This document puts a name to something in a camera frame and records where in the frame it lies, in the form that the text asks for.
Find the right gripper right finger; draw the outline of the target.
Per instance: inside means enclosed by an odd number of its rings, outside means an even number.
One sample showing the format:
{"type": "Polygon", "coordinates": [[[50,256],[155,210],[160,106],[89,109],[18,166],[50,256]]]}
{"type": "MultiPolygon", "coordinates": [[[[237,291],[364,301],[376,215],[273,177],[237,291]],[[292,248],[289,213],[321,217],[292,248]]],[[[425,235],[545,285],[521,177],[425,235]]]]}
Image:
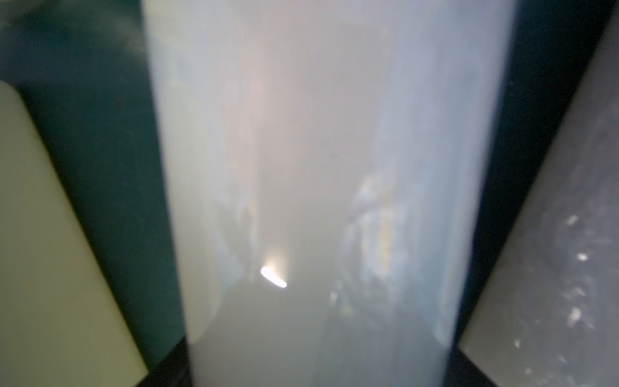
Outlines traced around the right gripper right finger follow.
{"type": "Polygon", "coordinates": [[[443,387],[496,387],[457,347],[451,350],[443,387]]]}

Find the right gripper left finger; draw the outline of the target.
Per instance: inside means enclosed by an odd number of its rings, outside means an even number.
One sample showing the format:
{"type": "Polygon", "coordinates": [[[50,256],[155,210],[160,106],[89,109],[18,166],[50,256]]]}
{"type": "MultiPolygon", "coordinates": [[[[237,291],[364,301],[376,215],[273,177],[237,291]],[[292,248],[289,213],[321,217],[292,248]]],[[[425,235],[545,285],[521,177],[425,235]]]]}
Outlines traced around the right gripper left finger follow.
{"type": "Polygon", "coordinates": [[[190,357],[185,338],[137,387],[191,387],[190,357]]]}

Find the plastic wrap roll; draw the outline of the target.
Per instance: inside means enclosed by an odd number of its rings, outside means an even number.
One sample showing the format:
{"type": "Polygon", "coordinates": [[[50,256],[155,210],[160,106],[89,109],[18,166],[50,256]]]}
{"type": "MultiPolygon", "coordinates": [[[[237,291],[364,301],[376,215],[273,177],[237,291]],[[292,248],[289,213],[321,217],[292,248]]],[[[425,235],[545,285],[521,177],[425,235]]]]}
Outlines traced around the plastic wrap roll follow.
{"type": "Polygon", "coordinates": [[[195,386],[440,386],[516,1],[142,2],[195,386]]]}

